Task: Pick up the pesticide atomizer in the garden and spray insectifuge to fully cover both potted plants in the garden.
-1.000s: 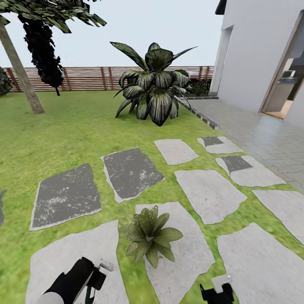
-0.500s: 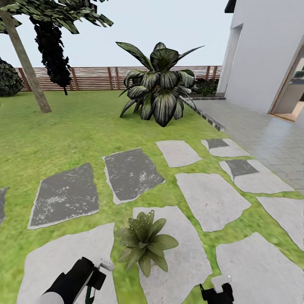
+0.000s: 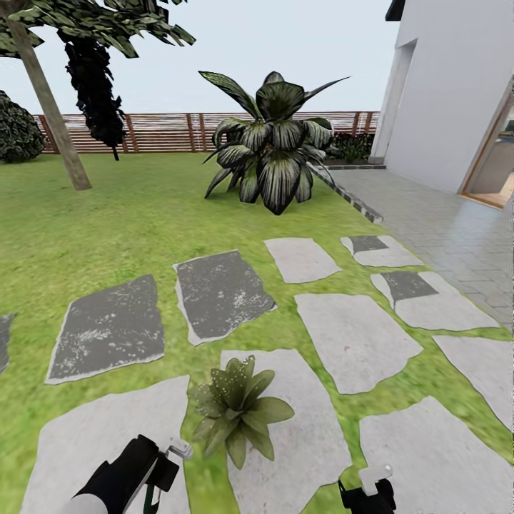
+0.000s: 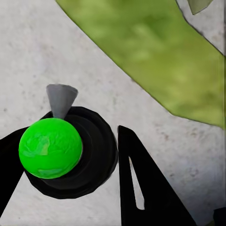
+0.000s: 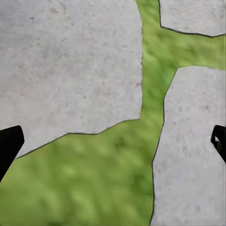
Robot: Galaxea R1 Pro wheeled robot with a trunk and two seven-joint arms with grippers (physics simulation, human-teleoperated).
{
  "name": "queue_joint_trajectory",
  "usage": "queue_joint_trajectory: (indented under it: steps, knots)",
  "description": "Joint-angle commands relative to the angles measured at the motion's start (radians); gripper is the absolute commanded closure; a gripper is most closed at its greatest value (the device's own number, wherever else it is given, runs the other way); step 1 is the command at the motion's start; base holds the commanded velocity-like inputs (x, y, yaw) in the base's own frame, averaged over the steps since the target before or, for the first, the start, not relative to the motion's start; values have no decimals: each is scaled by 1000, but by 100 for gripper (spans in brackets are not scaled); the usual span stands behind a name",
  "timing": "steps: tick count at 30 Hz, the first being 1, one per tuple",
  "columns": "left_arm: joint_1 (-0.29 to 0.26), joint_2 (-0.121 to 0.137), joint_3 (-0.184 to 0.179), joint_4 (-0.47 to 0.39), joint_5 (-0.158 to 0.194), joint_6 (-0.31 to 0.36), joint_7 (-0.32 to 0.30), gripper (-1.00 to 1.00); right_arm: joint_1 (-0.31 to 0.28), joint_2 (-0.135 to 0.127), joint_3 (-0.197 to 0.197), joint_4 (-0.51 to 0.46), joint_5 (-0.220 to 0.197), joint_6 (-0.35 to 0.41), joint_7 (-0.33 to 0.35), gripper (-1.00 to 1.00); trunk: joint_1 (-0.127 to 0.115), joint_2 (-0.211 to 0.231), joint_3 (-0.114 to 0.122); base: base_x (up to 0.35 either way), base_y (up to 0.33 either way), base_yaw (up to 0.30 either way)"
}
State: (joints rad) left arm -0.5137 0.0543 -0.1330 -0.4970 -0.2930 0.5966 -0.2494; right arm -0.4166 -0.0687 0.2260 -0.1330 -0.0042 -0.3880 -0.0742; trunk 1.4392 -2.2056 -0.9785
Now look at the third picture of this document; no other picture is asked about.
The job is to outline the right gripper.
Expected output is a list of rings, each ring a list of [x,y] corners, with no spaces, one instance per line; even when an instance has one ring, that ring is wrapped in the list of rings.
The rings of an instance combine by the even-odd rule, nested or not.
[[[362,488],[346,490],[341,480],[338,480],[339,488],[341,488],[341,500],[346,509],[351,509],[352,514],[376,514],[376,511],[385,508],[392,512],[396,510],[396,504],[393,500],[393,491],[387,480],[377,481],[377,495],[367,496]]]

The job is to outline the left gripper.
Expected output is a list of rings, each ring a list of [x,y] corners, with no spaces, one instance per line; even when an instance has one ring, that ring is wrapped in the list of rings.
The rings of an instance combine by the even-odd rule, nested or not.
[[[178,466],[169,461],[162,453],[159,453],[160,463],[156,475],[146,482],[147,485],[158,486],[164,492],[169,492],[173,479],[178,473]]]

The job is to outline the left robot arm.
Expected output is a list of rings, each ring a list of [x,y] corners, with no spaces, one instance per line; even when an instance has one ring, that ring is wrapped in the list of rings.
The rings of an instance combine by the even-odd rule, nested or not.
[[[169,492],[178,466],[169,453],[188,460],[193,448],[168,433],[157,446],[143,435],[132,439],[123,453],[109,465],[106,460],[56,514],[126,514],[144,484]]]

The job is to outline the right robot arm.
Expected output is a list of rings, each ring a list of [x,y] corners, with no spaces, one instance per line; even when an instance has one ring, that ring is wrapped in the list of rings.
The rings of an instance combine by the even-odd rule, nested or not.
[[[338,480],[344,508],[351,509],[352,514],[393,514],[396,504],[387,481],[392,474],[390,463],[379,463],[358,471],[362,488],[346,490],[341,480]]]

